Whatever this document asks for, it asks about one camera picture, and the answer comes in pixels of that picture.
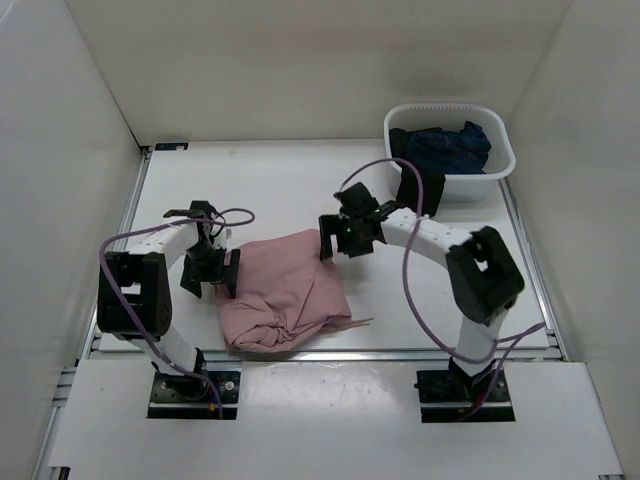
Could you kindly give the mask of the pink trousers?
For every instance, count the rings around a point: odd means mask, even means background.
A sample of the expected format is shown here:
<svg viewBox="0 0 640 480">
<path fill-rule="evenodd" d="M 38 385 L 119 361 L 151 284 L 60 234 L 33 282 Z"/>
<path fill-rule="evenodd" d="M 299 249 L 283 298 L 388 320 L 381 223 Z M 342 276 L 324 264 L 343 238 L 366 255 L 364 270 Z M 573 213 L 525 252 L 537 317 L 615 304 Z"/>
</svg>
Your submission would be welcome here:
<svg viewBox="0 0 640 480">
<path fill-rule="evenodd" d="M 322 261 L 320 233 L 307 229 L 240 247 L 236 296 L 216 289 L 216 308 L 230 349 L 291 351 L 318 334 L 367 326 L 355 319 L 341 275 Z"/>
</svg>

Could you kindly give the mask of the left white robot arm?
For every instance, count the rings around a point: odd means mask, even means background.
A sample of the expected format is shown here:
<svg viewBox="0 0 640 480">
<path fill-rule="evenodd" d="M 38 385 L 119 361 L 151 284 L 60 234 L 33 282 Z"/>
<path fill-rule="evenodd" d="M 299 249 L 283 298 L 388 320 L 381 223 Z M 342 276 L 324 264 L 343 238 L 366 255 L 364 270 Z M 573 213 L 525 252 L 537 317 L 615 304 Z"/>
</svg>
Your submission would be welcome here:
<svg viewBox="0 0 640 480">
<path fill-rule="evenodd" d="M 136 231 L 140 242 L 113 251 L 117 236 L 103 241 L 97 298 L 99 329 L 126 341 L 150 359 L 161 382 L 188 402 L 207 402 L 220 410 L 220 389 L 210 378 L 204 355 L 172 325 L 169 271 L 183 262 L 182 289 L 202 296 L 205 284 L 237 291 L 241 253 L 228 250 L 228 224 L 209 202 L 194 200 L 187 209 L 171 209 L 163 222 Z"/>
</svg>

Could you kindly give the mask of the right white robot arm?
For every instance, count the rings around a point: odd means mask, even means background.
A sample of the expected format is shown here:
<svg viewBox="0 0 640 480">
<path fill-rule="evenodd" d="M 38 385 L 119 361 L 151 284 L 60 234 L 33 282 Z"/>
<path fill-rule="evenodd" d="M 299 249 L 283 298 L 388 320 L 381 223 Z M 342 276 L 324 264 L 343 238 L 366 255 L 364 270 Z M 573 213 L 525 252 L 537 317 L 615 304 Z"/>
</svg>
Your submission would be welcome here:
<svg viewBox="0 0 640 480">
<path fill-rule="evenodd" d="M 494 354 L 505 317 L 525 287 L 524 278 L 500 233 L 448 227 L 389 201 L 360 213 L 342 207 L 319 217 L 320 259 L 337 250 L 350 258 L 370 254 L 373 243 L 402 247 L 402 287 L 409 309 L 426 335 L 449 355 L 449 387 L 460 399 L 489 394 L 497 374 Z M 414 253 L 446 270 L 462 315 L 457 344 L 446 345 L 419 314 L 409 290 L 409 256 Z"/>
</svg>

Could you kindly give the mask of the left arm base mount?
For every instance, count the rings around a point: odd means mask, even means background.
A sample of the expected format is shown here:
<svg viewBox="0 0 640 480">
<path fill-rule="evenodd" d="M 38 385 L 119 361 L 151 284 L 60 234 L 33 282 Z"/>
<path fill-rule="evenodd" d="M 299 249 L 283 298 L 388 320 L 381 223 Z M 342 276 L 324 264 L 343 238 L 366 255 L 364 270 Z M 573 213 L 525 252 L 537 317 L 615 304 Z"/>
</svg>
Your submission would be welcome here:
<svg viewBox="0 0 640 480">
<path fill-rule="evenodd" d="M 200 374 L 207 374 L 217 396 L 207 382 L 156 371 L 149 394 L 147 417 L 169 420 L 235 420 L 241 387 L 239 369 L 210 370 L 204 356 L 197 357 Z"/>
</svg>

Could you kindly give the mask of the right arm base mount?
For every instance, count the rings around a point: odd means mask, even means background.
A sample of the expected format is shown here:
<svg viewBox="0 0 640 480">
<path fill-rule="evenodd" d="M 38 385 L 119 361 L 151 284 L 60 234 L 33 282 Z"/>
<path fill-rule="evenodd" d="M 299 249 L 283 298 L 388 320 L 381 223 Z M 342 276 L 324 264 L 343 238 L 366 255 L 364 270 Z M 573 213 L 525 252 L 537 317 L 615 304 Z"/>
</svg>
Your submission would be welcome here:
<svg viewBox="0 0 640 480">
<path fill-rule="evenodd" d="M 474 423 L 514 422 L 515 413 L 503 370 L 482 406 L 469 418 L 465 417 L 487 391 L 492 376 L 490 373 L 478 386 L 466 391 L 448 370 L 418 370 L 414 388 L 418 391 L 421 422 L 451 423 L 458 422 L 461 417 L 465 422 Z"/>
</svg>

